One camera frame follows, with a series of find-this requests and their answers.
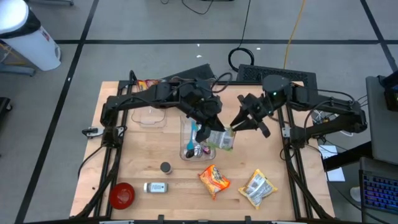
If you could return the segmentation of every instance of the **white bottle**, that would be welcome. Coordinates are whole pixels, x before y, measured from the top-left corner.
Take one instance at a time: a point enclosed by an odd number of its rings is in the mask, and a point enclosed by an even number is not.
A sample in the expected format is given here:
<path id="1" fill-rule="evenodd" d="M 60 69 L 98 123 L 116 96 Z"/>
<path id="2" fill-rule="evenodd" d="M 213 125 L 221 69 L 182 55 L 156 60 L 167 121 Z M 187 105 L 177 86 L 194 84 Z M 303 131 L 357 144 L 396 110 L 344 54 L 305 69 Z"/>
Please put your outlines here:
<path id="1" fill-rule="evenodd" d="M 167 183 L 144 183 L 145 193 L 166 193 Z"/>

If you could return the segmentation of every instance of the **snack package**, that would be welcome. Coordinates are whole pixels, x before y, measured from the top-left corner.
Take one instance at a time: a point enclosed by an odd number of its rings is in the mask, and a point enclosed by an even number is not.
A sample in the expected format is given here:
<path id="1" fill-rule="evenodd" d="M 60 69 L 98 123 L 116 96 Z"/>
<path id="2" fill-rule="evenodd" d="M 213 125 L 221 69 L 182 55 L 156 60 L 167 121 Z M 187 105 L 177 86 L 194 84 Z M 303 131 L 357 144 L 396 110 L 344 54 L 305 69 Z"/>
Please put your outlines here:
<path id="1" fill-rule="evenodd" d="M 278 188 L 274 187 L 259 169 L 254 171 L 246 186 L 238 189 L 241 194 L 249 199 L 250 203 L 256 209 L 260 208 L 260 204 L 264 197 L 277 190 Z"/>
<path id="2" fill-rule="evenodd" d="M 138 82 L 138 91 L 144 91 L 148 89 L 147 83 L 144 80 L 137 80 Z"/>
<path id="3" fill-rule="evenodd" d="M 227 178 L 222 176 L 215 165 L 211 165 L 199 174 L 200 180 L 206 185 L 213 200 L 216 199 L 216 193 L 229 187 L 231 183 Z"/>
<path id="4" fill-rule="evenodd" d="M 145 80 L 146 85 L 148 86 L 148 88 L 152 85 L 156 85 L 158 84 L 158 80 Z"/>
<path id="5" fill-rule="evenodd" d="M 210 136 L 203 143 L 211 149 L 224 149 L 232 151 L 235 139 L 235 132 L 232 128 L 225 128 L 224 132 L 211 131 Z"/>

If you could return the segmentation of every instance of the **red bowl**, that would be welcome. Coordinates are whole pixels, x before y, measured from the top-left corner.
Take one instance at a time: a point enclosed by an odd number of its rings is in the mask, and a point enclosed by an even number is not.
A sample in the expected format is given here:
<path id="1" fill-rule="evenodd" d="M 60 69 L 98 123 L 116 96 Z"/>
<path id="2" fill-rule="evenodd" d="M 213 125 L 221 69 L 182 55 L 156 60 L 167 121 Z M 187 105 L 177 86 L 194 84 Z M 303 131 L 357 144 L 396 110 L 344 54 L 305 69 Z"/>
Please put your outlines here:
<path id="1" fill-rule="evenodd" d="M 109 202 L 113 208 L 122 210 L 132 204 L 134 194 L 134 188 L 130 184 L 116 184 L 109 195 Z"/>

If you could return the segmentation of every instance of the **gray floor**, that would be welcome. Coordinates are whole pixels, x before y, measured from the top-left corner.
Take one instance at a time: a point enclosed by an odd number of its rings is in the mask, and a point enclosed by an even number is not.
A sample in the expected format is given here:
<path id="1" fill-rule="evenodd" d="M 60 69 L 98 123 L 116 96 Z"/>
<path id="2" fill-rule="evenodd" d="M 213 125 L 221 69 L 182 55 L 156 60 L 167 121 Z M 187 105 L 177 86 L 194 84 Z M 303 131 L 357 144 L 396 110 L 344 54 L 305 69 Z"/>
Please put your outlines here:
<path id="1" fill-rule="evenodd" d="M 75 6 L 31 0 L 30 6 L 57 40 L 78 40 L 93 0 L 75 0 Z M 197 10 L 207 2 L 186 0 Z M 368 0 L 385 39 L 398 39 L 394 0 Z M 179 0 L 99 0 L 87 39 L 240 39 L 248 0 L 215 2 L 199 16 Z M 288 39 L 300 1 L 252 0 L 247 39 Z M 376 40 L 357 0 L 308 0 L 295 39 Z M 13 100 L 0 129 L 0 223 L 13 223 L 25 194 L 76 45 L 60 45 L 63 60 L 50 72 L 23 77 L 0 74 L 0 96 Z M 86 138 L 81 130 L 93 119 L 102 81 L 126 79 L 130 69 L 139 78 L 160 78 L 209 63 L 215 74 L 230 71 L 228 52 L 236 44 L 86 44 L 78 62 L 26 222 L 68 218 Z M 256 65 L 282 68 L 285 45 L 247 44 Z M 389 45 L 395 58 L 398 45 Z M 247 55 L 233 56 L 234 64 L 249 63 Z M 287 68 L 317 74 L 318 87 L 344 91 L 355 98 L 366 94 L 364 78 L 392 71 L 380 45 L 292 45 Z M 345 148 L 370 140 L 369 131 L 352 138 L 331 134 L 328 139 Z M 344 194 L 358 185 L 358 165 L 344 167 L 345 183 L 333 183 Z M 360 212 L 330 187 L 336 216 L 360 221 Z"/>

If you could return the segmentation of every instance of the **white paper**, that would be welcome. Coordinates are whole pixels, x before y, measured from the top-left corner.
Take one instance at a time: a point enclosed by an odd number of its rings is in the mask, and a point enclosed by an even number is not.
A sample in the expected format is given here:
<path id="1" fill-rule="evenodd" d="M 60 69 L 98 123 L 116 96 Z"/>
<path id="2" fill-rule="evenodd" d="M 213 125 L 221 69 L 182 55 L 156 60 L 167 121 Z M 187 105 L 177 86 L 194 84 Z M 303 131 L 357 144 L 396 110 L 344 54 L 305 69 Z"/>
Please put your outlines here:
<path id="1" fill-rule="evenodd" d="M 336 146 L 321 146 L 321 145 L 319 145 L 319 151 L 321 151 L 323 159 L 327 159 L 331 156 L 337 155 Z M 328 177 L 329 177 L 329 181 L 334 181 L 334 182 L 346 181 L 346 179 L 344 178 L 343 169 L 341 167 L 331 170 L 331 171 L 328 171 Z"/>

